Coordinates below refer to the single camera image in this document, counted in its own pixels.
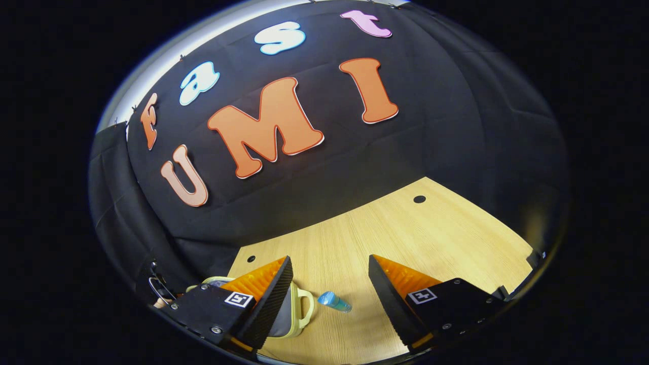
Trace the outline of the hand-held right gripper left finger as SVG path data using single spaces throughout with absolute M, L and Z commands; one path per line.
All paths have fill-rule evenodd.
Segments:
M 293 277 L 292 260 L 284 256 L 221 286 L 197 285 L 158 313 L 217 351 L 255 362 Z

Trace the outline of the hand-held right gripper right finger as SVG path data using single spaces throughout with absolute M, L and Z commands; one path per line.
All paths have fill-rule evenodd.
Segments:
M 462 278 L 438 280 L 376 254 L 369 278 L 399 339 L 411 352 L 468 337 L 506 301 Z

